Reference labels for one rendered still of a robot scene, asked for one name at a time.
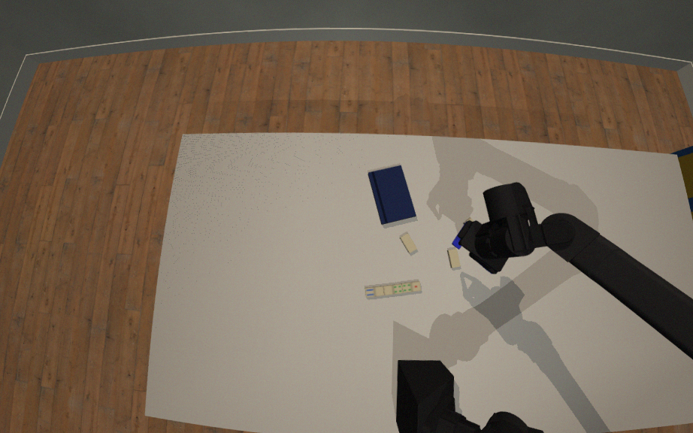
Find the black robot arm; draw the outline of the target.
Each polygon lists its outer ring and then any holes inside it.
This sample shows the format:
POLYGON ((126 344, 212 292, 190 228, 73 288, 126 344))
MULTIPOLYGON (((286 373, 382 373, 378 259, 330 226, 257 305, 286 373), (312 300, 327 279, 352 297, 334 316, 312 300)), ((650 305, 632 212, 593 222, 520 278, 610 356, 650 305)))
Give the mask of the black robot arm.
MULTIPOLYGON (((521 183, 492 187, 483 196, 490 221, 482 224, 475 237, 495 229, 490 235, 495 255, 528 256, 535 248, 550 248, 693 359, 693 299, 686 293, 573 215, 556 213, 538 224, 521 183)), ((481 430, 453 410, 455 398, 446 395, 422 433, 544 433, 505 411, 493 413, 481 430)))

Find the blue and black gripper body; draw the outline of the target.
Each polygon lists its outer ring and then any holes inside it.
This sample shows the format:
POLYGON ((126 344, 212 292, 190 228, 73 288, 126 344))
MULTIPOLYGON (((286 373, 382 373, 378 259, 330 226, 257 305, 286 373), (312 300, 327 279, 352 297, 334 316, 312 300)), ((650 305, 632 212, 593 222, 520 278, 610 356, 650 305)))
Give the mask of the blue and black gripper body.
POLYGON ((481 226, 482 224, 477 220, 473 222, 468 220, 459 232, 458 237, 461 238, 459 246, 463 246, 468 250, 470 252, 469 256, 476 262, 479 262, 479 264, 490 271, 490 273, 497 274, 502 270, 508 258, 495 255, 492 250, 490 250, 490 235, 495 229, 490 232, 490 234, 475 237, 481 226))

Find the dark blue notebook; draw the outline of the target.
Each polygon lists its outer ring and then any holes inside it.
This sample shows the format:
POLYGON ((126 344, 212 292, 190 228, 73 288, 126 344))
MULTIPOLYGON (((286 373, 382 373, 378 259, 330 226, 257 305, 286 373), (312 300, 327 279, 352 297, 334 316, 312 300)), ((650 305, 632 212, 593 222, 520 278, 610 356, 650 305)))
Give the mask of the dark blue notebook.
POLYGON ((401 165, 368 172, 381 225, 415 217, 401 165))

